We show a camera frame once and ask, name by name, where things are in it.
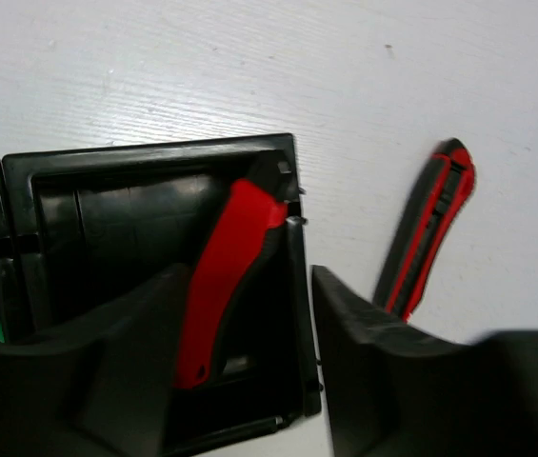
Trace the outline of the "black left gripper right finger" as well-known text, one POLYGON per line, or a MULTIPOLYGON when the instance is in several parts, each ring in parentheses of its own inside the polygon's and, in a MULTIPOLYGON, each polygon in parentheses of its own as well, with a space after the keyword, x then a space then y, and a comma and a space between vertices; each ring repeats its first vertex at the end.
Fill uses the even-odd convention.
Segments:
POLYGON ((454 344, 311 272, 337 456, 538 456, 538 330, 454 344))

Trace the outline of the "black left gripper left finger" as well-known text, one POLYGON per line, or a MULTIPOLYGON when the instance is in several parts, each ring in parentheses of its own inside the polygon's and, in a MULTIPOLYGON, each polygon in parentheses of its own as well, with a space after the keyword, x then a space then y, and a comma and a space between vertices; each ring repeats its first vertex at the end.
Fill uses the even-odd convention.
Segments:
POLYGON ((0 456, 156 456, 163 445, 189 271, 20 345, 0 345, 0 456))

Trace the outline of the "red black utility knife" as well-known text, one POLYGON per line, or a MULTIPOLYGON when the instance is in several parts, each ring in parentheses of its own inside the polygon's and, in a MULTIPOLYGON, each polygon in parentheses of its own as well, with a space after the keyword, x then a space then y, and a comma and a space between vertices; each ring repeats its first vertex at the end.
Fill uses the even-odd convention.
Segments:
POLYGON ((278 247, 290 182, 286 161, 262 158, 230 186, 189 282, 175 387, 200 387, 215 373, 223 328, 245 284, 278 247))

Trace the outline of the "black three-compartment tray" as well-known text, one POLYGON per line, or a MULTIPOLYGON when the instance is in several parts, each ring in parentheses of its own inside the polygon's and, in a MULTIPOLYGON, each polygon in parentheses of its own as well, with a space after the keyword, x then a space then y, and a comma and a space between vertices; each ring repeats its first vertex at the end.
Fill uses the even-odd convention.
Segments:
MULTIPOLYGON (((262 158, 291 169, 278 247, 245 284, 202 386, 174 386, 156 456, 277 432, 321 409, 304 218, 288 133, 0 158, 0 319, 20 345, 181 264, 189 282, 229 198, 262 158)), ((189 283, 186 293, 186 304, 189 283)), ((183 314, 182 327, 186 313, 183 314)))

